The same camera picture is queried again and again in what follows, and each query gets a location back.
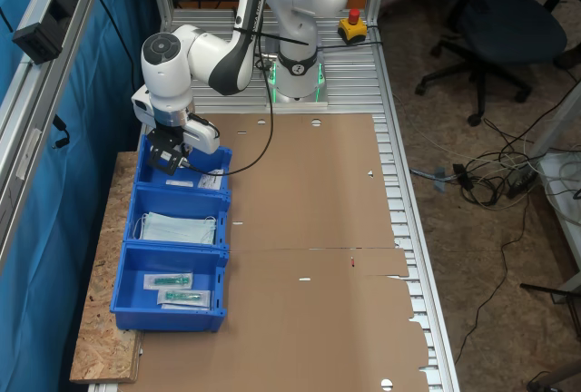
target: wooden board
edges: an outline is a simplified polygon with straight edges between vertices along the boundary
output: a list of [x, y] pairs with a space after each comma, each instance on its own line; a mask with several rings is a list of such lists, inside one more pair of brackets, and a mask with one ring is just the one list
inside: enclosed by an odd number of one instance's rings
[[73, 382], [116, 383], [137, 378], [143, 333], [118, 329], [109, 311], [136, 166], [137, 152], [119, 153], [84, 301], [71, 367]]

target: cardboard sheet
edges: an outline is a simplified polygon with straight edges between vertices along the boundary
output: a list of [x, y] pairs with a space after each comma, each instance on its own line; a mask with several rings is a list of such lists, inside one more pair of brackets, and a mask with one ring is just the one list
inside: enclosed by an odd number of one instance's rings
[[233, 252], [217, 333], [146, 333], [121, 392], [427, 392], [403, 250]]
[[[268, 151], [230, 177], [231, 250], [393, 248], [371, 115], [274, 117]], [[269, 115], [207, 118], [232, 149], [231, 171], [253, 162], [268, 141]]]

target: blue plastic tray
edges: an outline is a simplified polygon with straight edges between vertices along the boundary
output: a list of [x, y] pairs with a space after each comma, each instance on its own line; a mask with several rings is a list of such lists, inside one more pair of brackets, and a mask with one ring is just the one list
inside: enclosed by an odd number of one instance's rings
[[[217, 331], [226, 317], [223, 306], [224, 271], [228, 253], [125, 242], [111, 299], [117, 327], [139, 330]], [[209, 310], [162, 309], [157, 290], [143, 289], [143, 275], [193, 272], [193, 289], [212, 291]]]
[[[155, 188], [135, 184], [131, 195], [123, 240], [136, 243], [144, 242], [166, 244], [186, 248], [228, 250], [226, 245], [226, 218], [230, 208], [230, 197], [211, 192], [176, 190], [174, 188]], [[190, 244], [186, 242], [166, 242], [158, 240], [139, 240], [141, 222], [139, 219], [148, 212], [160, 213], [167, 217], [203, 220], [216, 219], [213, 244]]]
[[[222, 177], [222, 184], [219, 190], [208, 190], [198, 188], [198, 182], [202, 177], [200, 172], [189, 170], [187, 168], [178, 168], [173, 176], [166, 174], [161, 170], [156, 170], [147, 164], [151, 152], [151, 144], [146, 135], [142, 135], [139, 161], [137, 162], [137, 172], [135, 173], [135, 182], [142, 186], [163, 186], [167, 188], [185, 189], [191, 191], [217, 192], [220, 194], [230, 194], [228, 189], [228, 176]], [[199, 150], [192, 150], [188, 157], [188, 162], [203, 172], [222, 169], [228, 172], [232, 151], [226, 147], [218, 147], [218, 150], [212, 154], [206, 154]], [[167, 181], [190, 181], [193, 186], [176, 186], [168, 185]]]

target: green syringe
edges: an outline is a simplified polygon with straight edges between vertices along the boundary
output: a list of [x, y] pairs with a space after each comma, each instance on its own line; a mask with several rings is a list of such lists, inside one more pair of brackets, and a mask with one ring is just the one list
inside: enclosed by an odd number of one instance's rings
[[168, 300], [179, 300], [179, 301], [199, 301], [202, 299], [201, 294], [187, 294], [184, 292], [166, 292], [165, 299]]
[[187, 276], [180, 277], [160, 277], [158, 279], [153, 279], [154, 285], [180, 285], [186, 286], [190, 283], [190, 278]]

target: surgical mask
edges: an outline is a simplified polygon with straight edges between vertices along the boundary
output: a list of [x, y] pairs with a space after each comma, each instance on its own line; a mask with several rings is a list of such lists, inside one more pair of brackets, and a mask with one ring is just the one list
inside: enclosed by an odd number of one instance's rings
[[140, 220], [142, 221], [141, 240], [166, 240], [191, 244], [212, 244], [214, 241], [216, 219], [213, 217], [205, 220], [190, 220], [149, 212]]

